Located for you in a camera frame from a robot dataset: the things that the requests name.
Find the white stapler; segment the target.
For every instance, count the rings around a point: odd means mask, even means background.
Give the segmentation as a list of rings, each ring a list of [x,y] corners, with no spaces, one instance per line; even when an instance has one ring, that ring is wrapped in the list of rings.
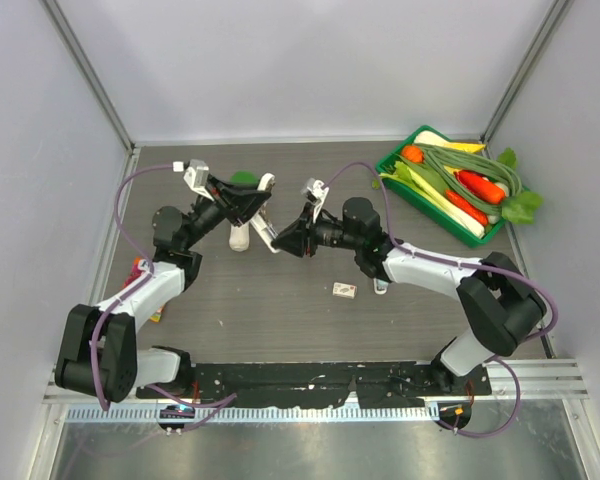
[[[272,173],[265,173],[259,181],[257,190],[271,193],[274,185],[275,175]],[[278,233],[267,216],[266,204],[263,204],[258,212],[252,217],[250,226],[271,253],[276,254],[279,252],[279,250],[273,246],[273,241],[277,238]]]

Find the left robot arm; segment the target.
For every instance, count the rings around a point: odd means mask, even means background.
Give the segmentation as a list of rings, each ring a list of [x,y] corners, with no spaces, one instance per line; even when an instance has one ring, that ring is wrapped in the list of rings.
[[[197,279],[202,256],[193,245],[223,221],[236,226],[251,221],[270,198],[274,181],[272,174],[256,184],[209,177],[189,212],[173,206],[157,210],[152,218],[155,252],[140,265],[139,277],[96,305],[70,310],[55,366],[56,385],[97,398],[102,409],[140,387],[160,388],[173,399],[185,397],[195,380],[190,354],[164,346],[141,350],[137,334]]]

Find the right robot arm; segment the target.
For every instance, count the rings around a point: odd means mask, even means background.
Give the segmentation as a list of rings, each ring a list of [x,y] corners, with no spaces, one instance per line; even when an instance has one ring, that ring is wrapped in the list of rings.
[[[485,361],[510,356],[547,312],[543,299],[523,282],[506,255],[493,252],[476,260],[436,256],[394,242],[363,197],[348,199],[341,217],[316,213],[307,203],[273,245],[299,258],[314,255],[320,246],[351,250],[361,272],[373,280],[416,285],[458,301],[469,327],[431,363],[433,386],[445,395],[463,388],[468,374]]]

